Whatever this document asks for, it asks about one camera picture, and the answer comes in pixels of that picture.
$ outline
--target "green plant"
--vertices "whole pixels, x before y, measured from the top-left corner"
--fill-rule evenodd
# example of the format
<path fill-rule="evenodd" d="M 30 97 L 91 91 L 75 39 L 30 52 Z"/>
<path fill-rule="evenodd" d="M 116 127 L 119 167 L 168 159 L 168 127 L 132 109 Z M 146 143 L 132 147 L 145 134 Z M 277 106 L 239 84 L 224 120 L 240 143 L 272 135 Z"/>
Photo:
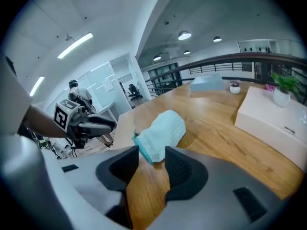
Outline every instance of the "green plant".
<path fill-rule="evenodd" d="M 285 94 L 288 94 L 289 92 L 295 92 L 297 93 L 297 84 L 298 80 L 294 77 L 284 77 L 277 73 L 271 74 L 272 78 L 275 80 L 275 82 L 279 86 L 279 90 Z"/>

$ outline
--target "black sticker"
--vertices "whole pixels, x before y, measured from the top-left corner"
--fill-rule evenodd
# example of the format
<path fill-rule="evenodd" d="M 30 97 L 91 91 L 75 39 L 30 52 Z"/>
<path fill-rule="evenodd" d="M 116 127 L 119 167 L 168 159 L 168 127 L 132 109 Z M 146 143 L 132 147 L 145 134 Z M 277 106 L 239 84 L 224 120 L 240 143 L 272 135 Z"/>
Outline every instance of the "black sticker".
<path fill-rule="evenodd" d="M 65 130 L 67 122 L 67 114 L 63 112 L 58 106 L 56 107 L 56 113 L 54 115 L 54 122 Z"/>
<path fill-rule="evenodd" d="M 69 100 L 64 100 L 60 102 L 63 106 L 73 110 L 77 104 L 75 102 L 69 101 Z"/>

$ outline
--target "ceiling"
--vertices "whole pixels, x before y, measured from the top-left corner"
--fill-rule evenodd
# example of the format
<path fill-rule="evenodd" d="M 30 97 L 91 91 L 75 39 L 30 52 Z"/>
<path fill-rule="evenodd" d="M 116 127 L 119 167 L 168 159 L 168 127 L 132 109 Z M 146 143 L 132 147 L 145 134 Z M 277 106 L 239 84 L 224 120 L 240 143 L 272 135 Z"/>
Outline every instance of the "ceiling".
<path fill-rule="evenodd" d="M 179 41 L 182 30 L 191 32 L 192 37 Z M 220 36 L 222 42 L 258 38 L 300 40 L 272 0 L 171 0 L 148 36 L 138 63 L 141 68 L 150 66 L 155 55 L 174 50 L 177 57 L 184 56 L 186 49 L 195 53 L 214 44 L 215 36 Z M 170 59 L 169 54 L 161 57 L 159 62 Z"/>
<path fill-rule="evenodd" d="M 40 103 L 88 58 L 136 41 L 132 32 L 142 34 L 135 28 L 148 1 L 155 0 L 30 0 L 16 16 L 1 49 L 14 63 L 17 78 L 28 92 L 39 76 L 45 76 L 33 96 L 33 102 Z M 89 32 L 93 38 L 63 59 L 57 58 Z"/>

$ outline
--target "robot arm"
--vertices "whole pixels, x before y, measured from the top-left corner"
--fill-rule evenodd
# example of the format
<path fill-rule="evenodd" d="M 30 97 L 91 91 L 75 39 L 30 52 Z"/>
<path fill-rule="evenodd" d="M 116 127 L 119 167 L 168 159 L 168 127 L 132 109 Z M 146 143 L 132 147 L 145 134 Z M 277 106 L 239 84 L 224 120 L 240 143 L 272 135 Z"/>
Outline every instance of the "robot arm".
<path fill-rule="evenodd" d="M 56 104 L 54 122 L 68 134 L 79 149 L 84 148 L 88 138 L 108 134 L 116 125 L 100 115 L 89 114 L 84 106 L 70 100 Z"/>

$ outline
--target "black chair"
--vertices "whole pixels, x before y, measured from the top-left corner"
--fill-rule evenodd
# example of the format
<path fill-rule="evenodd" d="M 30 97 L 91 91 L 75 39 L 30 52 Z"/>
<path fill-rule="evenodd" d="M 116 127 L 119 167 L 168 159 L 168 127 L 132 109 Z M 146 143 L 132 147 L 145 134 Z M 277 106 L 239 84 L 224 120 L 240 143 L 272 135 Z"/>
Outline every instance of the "black chair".
<path fill-rule="evenodd" d="M 141 96 L 140 94 L 140 91 L 133 84 L 129 84 L 129 90 L 130 90 L 129 97 L 131 97 L 131 101 L 143 98 L 143 96 Z"/>

